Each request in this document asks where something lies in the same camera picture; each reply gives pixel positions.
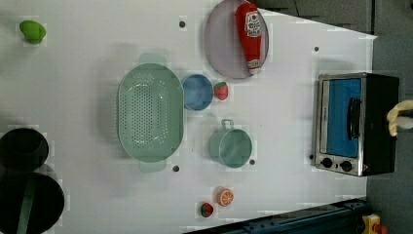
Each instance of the screw hole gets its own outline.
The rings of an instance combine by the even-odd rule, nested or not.
[[[180,22],[179,22],[179,26],[180,26],[181,28],[184,28],[184,27],[186,26],[185,21],[180,21]]]

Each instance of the ketchup bottle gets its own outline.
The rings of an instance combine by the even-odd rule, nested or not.
[[[258,9],[251,3],[244,3],[237,9],[235,16],[249,73],[257,74],[261,69],[261,22]]]

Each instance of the yellow object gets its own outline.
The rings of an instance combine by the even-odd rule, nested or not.
[[[376,214],[371,214],[369,216],[363,216],[362,219],[365,223],[365,230],[362,234],[378,234],[374,231],[374,225],[380,224],[380,217]]]
[[[397,116],[398,112],[402,110],[412,110],[413,100],[404,100],[397,104],[391,111],[389,111],[387,119],[389,121],[389,132],[392,137],[397,136]]]

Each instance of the black pot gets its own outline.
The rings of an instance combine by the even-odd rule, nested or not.
[[[45,163],[48,155],[48,142],[35,130],[14,129],[0,138],[0,163],[6,170],[33,172]]]
[[[37,173],[5,173],[0,180],[0,232],[17,233],[29,179],[33,188],[33,202],[26,233],[43,233],[60,218],[64,208],[64,194],[54,179]]]

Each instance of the green apple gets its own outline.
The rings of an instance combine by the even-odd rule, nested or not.
[[[20,23],[20,31],[23,33],[28,43],[36,45],[40,44],[46,36],[45,27],[32,20],[26,20]]]

